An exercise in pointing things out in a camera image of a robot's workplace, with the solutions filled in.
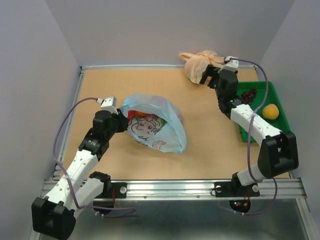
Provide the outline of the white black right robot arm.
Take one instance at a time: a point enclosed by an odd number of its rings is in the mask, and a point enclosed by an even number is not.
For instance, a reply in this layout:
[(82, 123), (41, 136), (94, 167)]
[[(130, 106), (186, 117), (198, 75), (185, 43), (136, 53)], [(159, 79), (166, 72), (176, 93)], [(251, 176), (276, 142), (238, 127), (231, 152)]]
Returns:
[(255, 165), (234, 173), (230, 181), (224, 181), (216, 188), (221, 197), (242, 196), (258, 182), (299, 166), (296, 136), (291, 131), (281, 131), (270, 125), (237, 94), (237, 73), (237, 67), (218, 68), (209, 64), (200, 80), (200, 84), (215, 89), (220, 111), (246, 130), (260, 147)]

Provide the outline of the dark red grape bunch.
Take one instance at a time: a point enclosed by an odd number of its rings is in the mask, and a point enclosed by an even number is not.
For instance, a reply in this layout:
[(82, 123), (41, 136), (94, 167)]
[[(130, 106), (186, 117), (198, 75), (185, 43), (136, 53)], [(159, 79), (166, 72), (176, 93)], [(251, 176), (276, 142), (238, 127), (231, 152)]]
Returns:
[(258, 91), (257, 91), (255, 88), (253, 88), (253, 89), (244, 91), (244, 92), (241, 94), (241, 97), (242, 97), (249, 105), (251, 105), (252, 102), (253, 102), (253, 100), (254, 100), (255, 97), (256, 97), (257, 92), (258, 92)]

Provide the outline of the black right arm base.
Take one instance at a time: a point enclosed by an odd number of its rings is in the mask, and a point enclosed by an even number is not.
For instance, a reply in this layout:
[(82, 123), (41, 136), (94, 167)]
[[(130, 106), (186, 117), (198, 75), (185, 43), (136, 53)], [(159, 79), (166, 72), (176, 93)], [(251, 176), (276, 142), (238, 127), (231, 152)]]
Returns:
[(251, 209), (251, 198), (259, 197), (260, 191), (257, 183), (242, 186), (235, 181), (220, 181), (214, 183), (210, 194), (217, 198), (229, 198), (230, 210), (245, 215)]

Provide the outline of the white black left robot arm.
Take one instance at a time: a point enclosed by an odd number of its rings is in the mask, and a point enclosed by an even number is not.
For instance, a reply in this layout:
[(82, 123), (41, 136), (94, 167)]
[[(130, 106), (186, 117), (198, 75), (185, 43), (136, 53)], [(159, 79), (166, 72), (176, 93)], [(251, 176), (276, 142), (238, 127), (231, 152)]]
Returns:
[(128, 123), (118, 108), (95, 113), (92, 128), (79, 145), (66, 173), (45, 197), (33, 201), (31, 213), (35, 232), (58, 240), (68, 239), (78, 216), (91, 207), (94, 198), (112, 193), (111, 177), (90, 171), (109, 148), (110, 139), (114, 134), (126, 131)]

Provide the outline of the yellow round fruit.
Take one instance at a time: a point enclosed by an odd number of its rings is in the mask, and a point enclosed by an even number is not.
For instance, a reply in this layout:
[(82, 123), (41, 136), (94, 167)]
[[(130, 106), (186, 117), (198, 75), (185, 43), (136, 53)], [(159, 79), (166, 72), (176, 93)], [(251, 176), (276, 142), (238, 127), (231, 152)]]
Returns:
[(262, 110), (262, 117), (267, 120), (276, 120), (280, 114), (278, 107), (275, 104), (268, 104)]

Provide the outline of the red green dragon fruit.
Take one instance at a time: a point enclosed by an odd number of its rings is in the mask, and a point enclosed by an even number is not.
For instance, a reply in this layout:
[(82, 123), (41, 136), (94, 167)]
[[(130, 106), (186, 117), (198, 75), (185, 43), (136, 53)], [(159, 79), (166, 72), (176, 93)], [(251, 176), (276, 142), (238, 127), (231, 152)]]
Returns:
[(129, 120), (134, 119), (135, 116), (136, 116), (136, 111), (135, 111), (135, 110), (129, 110), (129, 111), (128, 111), (128, 116), (127, 116), (127, 118), (128, 118)]

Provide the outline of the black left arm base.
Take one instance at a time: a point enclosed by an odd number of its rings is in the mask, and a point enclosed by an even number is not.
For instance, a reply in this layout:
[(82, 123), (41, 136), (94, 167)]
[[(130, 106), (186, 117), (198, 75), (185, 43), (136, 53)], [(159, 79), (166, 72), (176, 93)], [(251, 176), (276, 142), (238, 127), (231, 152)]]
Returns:
[(112, 182), (108, 190), (104, 190), (93, 200), (93, 210), (103, 215), (111, 213), (112, 210), (98, 209), (97, 207), (113, 209), (116, 204), (116, 199), (125, 199), (127, 197), (127, 185), (126, 182)]

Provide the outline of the blue printed plastic bag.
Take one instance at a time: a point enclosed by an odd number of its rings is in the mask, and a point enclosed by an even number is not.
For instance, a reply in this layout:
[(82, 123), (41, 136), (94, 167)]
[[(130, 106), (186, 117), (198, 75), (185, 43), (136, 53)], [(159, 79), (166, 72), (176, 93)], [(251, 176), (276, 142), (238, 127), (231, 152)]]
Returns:
[(181, 154), (187, 146), (181, 110), (167, 98), (152, 94), (128, 95), (120, 107), (122, 114), (141, 112), (129, 120), (127, 131), (139, 144), (163, 153)]

